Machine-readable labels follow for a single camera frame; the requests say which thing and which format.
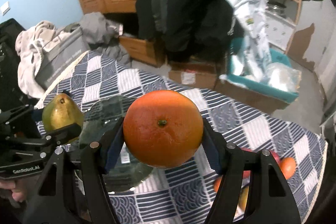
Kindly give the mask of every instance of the teal storage box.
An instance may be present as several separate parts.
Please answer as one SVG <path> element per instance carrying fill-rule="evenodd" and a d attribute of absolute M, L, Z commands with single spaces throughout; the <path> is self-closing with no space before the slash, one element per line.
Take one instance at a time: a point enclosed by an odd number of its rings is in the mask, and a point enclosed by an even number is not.
<path fill-rule="evenodd" d="M 231 41 L 231 52 L 236 53 L 241 47 L 241 44 L 243 42 L 243 38 L 235 38 Z M 282 63 L 288 67 L 292 67 L 289 61 L 289 58 L 282 54 L 281 52 L 277 52 L 273 49 L 269 49 L 272 57 L 272 63 Z M 299 96 L 299 93 L 293 93 L 293 92 L 286 92 L 282 90 L 278 90 L 276 88 L 270 87 L 269 85 L 258 83 L 255 81 L 252 81 L 250 79 L 247 79 L 243 76 L 238 76 L 232 74 L 233 71 L 233 64 L 231 60 L 231 55 L 228 58 L 228 71 L 227 71 L 227 80 L 230 82 L 237 83 L 237 84 L 243 84 L 245 85 L 249 90 L 256 91 L 258 93 L 264 94 L 266 96 L 278 98 L 288 104 L 295 101 L 295 99 Z"/>

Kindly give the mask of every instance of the large orange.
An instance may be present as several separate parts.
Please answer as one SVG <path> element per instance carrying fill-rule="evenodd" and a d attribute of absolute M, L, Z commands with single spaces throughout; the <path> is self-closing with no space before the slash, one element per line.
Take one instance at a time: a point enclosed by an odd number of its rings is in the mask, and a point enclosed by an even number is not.
<path fill-rule="evenodd" d="M 200 146 L 203 120 L 189 98 L 172 90 L 158 90 L 132 103 L 123 130 L 125 143 L 138 160 L 172 168 L 190 159 Z"/>

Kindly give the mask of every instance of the light switch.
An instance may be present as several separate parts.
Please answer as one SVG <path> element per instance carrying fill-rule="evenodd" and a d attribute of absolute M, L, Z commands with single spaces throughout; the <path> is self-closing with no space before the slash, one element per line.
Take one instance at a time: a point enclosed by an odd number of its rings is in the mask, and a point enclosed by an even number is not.
<path fill-rule="evenodd" d="M 0 7 L 2 15 L 6 14 L 10 9 L 8 1 Z"/>

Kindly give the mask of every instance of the metal screw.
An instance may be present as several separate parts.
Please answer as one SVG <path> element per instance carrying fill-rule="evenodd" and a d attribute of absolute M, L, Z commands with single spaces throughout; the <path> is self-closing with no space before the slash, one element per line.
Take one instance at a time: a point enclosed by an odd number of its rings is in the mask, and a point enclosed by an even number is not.
<path fill-rule="evenodd" d="M 270 152 L 267 149 L 263 149 L 262 154 L 265 156 L 269 156 Z"/>
<path fill-rule="evenodd" d="M 236 148 L 236 145 L 235 145 L 234 143 L 227 143 L 227 144 L 226 144 L 226 147 L 227 147 L 228 149 L 235 149 L 235 148 Z"/>
<path fill-rule="evenodd" d="M 59 148 L 56 148 L 55 153 L 56 153 L 57 155 L 63 153 L 63 148 L 60 148 L 60 147 L 59 147 Z"/>
<path fill-rule="evenodd" d="M 92 142 L 92 143 L 90 143 L 90 147 L 91 148 L 97 148 L 98 146 L 99 146 L 98 142 Z"/>

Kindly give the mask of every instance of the tablecloth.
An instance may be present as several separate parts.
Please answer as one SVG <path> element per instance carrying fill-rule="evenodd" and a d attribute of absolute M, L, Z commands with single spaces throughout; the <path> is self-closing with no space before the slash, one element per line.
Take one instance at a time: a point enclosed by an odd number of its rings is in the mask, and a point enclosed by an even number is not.
<path fill-rule="evenodd" d="M 177 84 L 165 77 L 125 68 L 105 55 L 90 51 L 39 102 L 43 107 L 67 90 L 82 111 L 99 100 L 115 95 L 139 97 L 153 90 L 175 90 L 190 98 L 215 131 L 227 142 L 253 151 L 269 149 L 281 158 L 293 157 L 295 174 L 288 180 L 304 222 L 318 195 L 325 167 L 327 143 L 320 136 L 293 122 L 285 122 L 209 89 Z M 38 128 L 44 134 L 40 122 Z M 154 169 L 132 191 L 110 194 L 121 223 L 203 223 L 216 193 L 211 170 L 202 146 L 183 165 Z M 242 218 L 239 209 L 235 220 Z"/>

